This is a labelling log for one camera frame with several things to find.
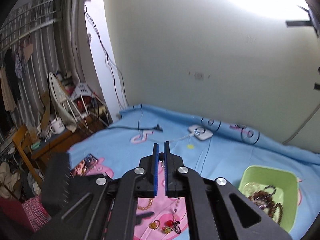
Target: white mug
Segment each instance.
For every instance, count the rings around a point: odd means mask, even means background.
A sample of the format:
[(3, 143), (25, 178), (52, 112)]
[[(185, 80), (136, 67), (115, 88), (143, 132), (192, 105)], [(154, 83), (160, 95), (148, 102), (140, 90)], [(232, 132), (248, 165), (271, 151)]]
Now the white mug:
[(51, 121), (51, 124), (50, 124), (50, 130), (54, 133), (54, 134), (59, 134), (59, 133), (62, 133), (64, 131), (64, 124), (61, 120), (60, 117), (57, 117), (55, 119), (53, 119)]

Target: red bead pendant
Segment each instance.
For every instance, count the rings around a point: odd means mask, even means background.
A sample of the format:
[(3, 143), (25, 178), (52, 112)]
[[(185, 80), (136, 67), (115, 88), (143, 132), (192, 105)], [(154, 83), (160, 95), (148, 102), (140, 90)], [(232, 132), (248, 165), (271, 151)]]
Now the red bead pendant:
[(167, 227), (172, 227), (173, 226), (173, 221), (172, 220), (168, 220), (164, 223)]

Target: smartphone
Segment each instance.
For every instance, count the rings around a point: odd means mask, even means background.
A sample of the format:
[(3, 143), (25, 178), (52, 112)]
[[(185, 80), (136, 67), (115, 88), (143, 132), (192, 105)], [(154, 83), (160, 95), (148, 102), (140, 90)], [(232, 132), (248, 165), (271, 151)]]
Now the smartphone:
[(84, 176), (94, 165), (98, 163), (98, 159), (89, 153), (76, 167), (71, 170), (71, 176)]

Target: metal screw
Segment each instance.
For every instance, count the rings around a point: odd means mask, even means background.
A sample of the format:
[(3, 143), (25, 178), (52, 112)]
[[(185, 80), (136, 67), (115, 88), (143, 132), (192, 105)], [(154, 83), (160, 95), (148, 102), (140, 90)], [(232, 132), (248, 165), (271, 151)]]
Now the metal screw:
[(225, 178), (217, 178), (216, 181), (217, 181), (217, 184), (220, 186), (224, 186), (227, 184), (227, 181)]
[(181, 166), (178, 168), (178, 172), (186, 174), (188, 172), (188, 168), (185, 166)]
[(97, 178), (96, 183), (98, 185), (104, 185), (107, 183), (107, 180), (105, 178)]
[(143, 174), (144, 173), (144, 168), (138, 167), (134, 169), (135, 174)]

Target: white power adapter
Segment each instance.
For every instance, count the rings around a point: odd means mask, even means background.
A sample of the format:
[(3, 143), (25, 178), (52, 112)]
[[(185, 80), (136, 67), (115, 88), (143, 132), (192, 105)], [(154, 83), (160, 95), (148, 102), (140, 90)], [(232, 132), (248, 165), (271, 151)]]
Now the white power adapter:
[(193, 136), (197, 137), (201, 141), (207, 140), (213, 136), (213, 133), (210, 130), (198, 124), (191, 125), (188, 130), (193, 134)]

